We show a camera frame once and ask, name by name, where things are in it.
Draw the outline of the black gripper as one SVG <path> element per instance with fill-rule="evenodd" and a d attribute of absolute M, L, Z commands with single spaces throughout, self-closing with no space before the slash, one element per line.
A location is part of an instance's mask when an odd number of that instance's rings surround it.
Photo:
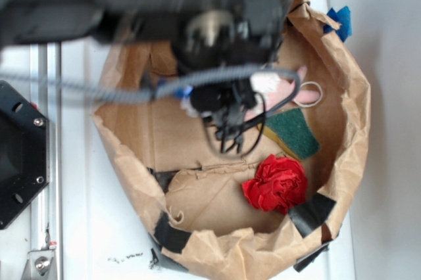
<path fill-rule="evenodd" d="M 195 17 L 172 50 L 178 72 L 188 77 L 189 101 L 205 128 L 214 127 L 219 147 L 215 153 L 249 154 L 244 133 L 265 126 L 267 118 L 288 101 L 288 91 L 275 101 L 265 99 L 252 77 L 293 77 L 290 71 L 273 70 L 270 63 L 283 41 L 283 29 L 292 0 L 244 0 L 240 17 L 223 10 Z"/>

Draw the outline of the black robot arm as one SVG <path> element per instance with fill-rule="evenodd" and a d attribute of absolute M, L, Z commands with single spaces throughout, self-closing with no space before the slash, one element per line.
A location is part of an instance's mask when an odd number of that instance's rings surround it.
<path fill-rule="evenodd" d="M 146 103 L 191 87 L 191 104 L 215 126 L 220 152 L 241 152 L 244 133 L 297 94 L 293 86 L 254 118 L 264 104 L 253 74 L 271 72 L 292 0 L 1 0 L 1 46 L 61 43 L 92 37 L 99 43 L 167 40 L 178 79 L 137 92 L 90 87 L 102 101 Z"/>

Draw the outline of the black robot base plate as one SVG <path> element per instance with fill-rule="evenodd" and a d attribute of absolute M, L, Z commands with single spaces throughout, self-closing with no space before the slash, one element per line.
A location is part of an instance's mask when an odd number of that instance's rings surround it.
<path fill-rule="evenodd" d="M 48 119 L 1 81 L 1 229 L 47 186 Z"/>

